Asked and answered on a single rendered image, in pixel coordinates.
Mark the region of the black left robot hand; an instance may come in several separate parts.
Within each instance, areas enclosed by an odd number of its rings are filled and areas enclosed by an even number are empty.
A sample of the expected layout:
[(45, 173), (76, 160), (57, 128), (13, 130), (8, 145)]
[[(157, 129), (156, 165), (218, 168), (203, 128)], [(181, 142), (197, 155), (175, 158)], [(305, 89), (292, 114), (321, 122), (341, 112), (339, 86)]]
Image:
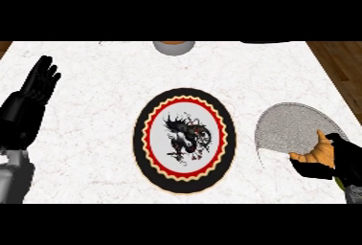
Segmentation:
[(21, 83), (0, 106), (0, 146), (24, 149), (33, 142), (45, 105), (60, 74), (50, 56), (41, 56)]

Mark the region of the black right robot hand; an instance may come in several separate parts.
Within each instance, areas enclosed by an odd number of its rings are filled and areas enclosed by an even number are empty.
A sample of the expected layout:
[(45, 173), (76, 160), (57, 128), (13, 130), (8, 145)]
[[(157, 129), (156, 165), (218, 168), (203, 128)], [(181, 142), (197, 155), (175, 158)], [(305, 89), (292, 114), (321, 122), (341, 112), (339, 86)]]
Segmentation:
[(320, 163), (299, 163), (289, 157), (289, 162), (302, 177), (330, 180), (336, 177), (344, 188), (362, 187), (362, 147), (345, 141), (338, 133), (324, 134), (333, 147), (333, 168)]

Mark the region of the grey round placemat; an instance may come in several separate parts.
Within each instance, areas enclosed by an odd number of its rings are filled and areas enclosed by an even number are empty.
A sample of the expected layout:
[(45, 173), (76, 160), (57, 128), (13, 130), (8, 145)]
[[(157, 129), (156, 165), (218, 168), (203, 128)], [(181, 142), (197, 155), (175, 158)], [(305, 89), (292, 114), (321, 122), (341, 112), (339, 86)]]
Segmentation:
[(345, 133), (329, 117), (313, 107), (298, 102), (280, 102), (261, 113), (253, 130), (255, 153), (267, 149), (287, 154), (305, 154), (317, 143), (315, 130), (323, 134)]

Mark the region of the grey round bowl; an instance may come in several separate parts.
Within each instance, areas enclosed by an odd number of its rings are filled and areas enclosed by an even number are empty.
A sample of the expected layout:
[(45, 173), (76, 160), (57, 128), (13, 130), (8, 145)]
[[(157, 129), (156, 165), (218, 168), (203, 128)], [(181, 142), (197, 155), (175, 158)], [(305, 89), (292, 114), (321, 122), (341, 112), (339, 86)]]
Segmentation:
[(165, 56), (181, 56), (185, 54), (194, 45), (193, 41), (184, 41), (182, 43), (168, 44), (160, 41), (151, 42), (154, 50)]

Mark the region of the orange-brown croissant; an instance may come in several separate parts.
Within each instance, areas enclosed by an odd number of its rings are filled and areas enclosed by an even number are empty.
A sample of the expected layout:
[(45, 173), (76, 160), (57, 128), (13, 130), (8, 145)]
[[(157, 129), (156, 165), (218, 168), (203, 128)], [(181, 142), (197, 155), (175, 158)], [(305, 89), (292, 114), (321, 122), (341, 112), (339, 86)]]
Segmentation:
[(315, 130), (315, 136), (317, 143), (313, 150), (305, 154), (289, 152), (287, 155), (290, 159), (296, 160), (299, 163), (320, 163), (329, 168), (333, 168), (333, 147), (330, 141), (326, 139), (320, 130)]

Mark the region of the black red dragon plate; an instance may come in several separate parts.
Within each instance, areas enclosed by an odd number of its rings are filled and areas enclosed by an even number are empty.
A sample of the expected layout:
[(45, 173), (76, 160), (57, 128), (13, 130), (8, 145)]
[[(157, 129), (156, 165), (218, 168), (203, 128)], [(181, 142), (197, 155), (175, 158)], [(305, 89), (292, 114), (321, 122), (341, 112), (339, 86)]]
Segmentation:
[(190, 194), (208, 189), (230, 167), (234, 148), (233, 122), (212, 95), (178, 88), (153, 97), (135, 121), (132, 152), (162, 190)]

